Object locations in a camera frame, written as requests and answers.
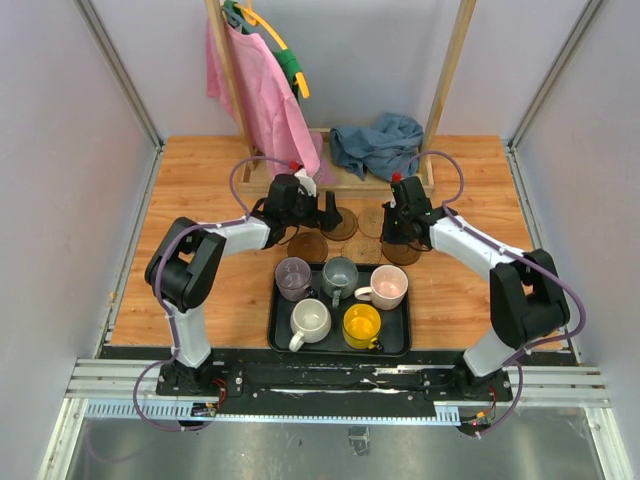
wooden coaster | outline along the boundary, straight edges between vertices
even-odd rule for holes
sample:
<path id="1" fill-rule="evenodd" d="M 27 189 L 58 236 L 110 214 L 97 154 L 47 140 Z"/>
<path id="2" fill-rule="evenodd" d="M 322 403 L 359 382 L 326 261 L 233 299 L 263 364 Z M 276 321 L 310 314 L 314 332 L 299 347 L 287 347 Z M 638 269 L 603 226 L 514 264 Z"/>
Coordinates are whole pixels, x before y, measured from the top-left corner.
<path id="1" fill-rule="evenodd" d="M 384 224 L 384 210 L 382 208 L 367 208 L 358 215 L 358 228 L 367 237 L 380 238 Z"/>
<path id="2" fill-rule="evenodd" d="M 342 245 L 342 256 L 354 263 L 380 263 L 382 244 L 378 240 L 356 235 Z"/>
<path id="3" fill-rule="evenodd" d="M 324 262 L 329 254 L 329 246 L 322 235 L 315 232 L 304 232 L 296 235 L 289 242 L 287 255 L 300 257 L 305 262 Z"/>
<path id="4" fill-rule="evenodd" d="M 385 258 L 389 260 L 394 265 L 411 265 L 412 263 L 416 263 L 422 252 L 418 250 L 414 250 L 409 247 L 409 245 L 391 245 L 390 243 L 382 244 L 382 253 Z"/>
<path id="5" fill-rule="evenodd" d="M 358 217 L 348 208 L 338 207 L 338 212 L 342 215 L 342 222 L 330 232 L 322 230 L 322 234 L 329 240 L 342 242 L 353 237 L 358 231 Z"/>

tray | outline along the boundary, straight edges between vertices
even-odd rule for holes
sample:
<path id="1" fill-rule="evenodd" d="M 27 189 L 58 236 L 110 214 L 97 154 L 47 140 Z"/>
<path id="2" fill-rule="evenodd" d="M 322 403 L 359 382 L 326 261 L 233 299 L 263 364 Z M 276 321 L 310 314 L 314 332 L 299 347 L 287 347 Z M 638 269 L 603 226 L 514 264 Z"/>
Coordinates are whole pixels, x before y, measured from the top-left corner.
<path id="1" fill-rule="evenodd" d="M 402 303 L 393 310 L 378 310 L 380 319 L 382 320 L 379 340 L 384 347 L 384 352 L 375 353 L 371 350 L 356 350 L 344 341 L 344 337 L 342 336 L 342 319 L 347 309 L 353 304 L 366 302 L 356 300 L 352 295 L 349 298 L 340 300 L 340 305 L 333 308 L 331 306 L 331 298 L 321 289 L 321 276 L 324 263 L 309 263 L 309 265 L 311 266 L 311 286 L 319 293 L 318 299 L 329 308 L 329 313 L 331 313 L 331 331 L 324 340 L 318 343 L 305 343 L 296 353 L 399 357 L 411 349 L 409 292 L 404 296 Z M 358 288 L 360 288 L 369 285 L 371 274 L 379 265 L 357 264 L 357 267 L 359 272 Z M 291 312 L 293 312 L 295 305 L 295 302 L 290 302 L 280 295 L 278 286 L 274 281 L 267 340 L 269 346 L 277 352 L 293 354 L 293 352 L 289 350 L 289 341 L 293 336 L 290 321 Z"/>

white mug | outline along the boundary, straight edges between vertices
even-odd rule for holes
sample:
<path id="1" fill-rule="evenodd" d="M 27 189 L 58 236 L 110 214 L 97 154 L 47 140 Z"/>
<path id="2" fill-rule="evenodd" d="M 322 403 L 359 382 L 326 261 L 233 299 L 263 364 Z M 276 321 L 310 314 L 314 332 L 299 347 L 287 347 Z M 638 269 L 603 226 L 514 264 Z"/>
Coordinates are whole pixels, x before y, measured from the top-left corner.
<path id="1" fill-rule="evenodd" d="M 291 312 L 293 337 L 289 350 L 297 352 L 304 343 L 317 343 L 331 330 L 331 314 L 320 300 L 306 298 L 299 301 Z"/>
<path id="2" fill-rule="evenodd" d="M 369 287 L 355 291 L 358 300 L 373 303 L 380 310 L 392 310 L 400 305 L 409 288 L 407 274 L 393 265 L 383 265 L 371 274 Z"/>

gray floor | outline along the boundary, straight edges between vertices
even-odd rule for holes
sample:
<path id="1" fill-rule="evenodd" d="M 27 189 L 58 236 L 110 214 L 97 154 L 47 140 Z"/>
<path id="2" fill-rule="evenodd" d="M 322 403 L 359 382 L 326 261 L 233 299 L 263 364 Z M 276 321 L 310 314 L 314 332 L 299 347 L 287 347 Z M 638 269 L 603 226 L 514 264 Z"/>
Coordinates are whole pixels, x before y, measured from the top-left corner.
<path id="1" fill-rule="evenodd" d="M 216 423 L 197 434 L 176 434 L 137 420 L 92 420 L 83 427 L 67 478 L 603 478 L 577 408 L 518 409 L 482 441 L 453 427 L 373 426 L 369 451 L 360 456 L 348 431 L 346 425 Z"/>

blue cloth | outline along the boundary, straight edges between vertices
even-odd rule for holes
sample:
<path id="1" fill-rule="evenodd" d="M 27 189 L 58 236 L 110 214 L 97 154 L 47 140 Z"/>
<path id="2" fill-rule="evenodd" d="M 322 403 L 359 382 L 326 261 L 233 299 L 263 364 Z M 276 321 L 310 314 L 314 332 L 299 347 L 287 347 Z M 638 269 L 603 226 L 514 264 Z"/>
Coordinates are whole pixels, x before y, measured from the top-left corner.
<path id="1" fill-rule="evenodd" d="M 374 175 L 391 181 L 393 172 L 418 153 L 424 132 L 411 117 L 385 113 L 372 128 L 334 127 L 329 132 L 331 158 L 336 165 L 364 181 L 365 167 Z M 419 162 L 411 162 L 403 177 L 414 175 Z"/>

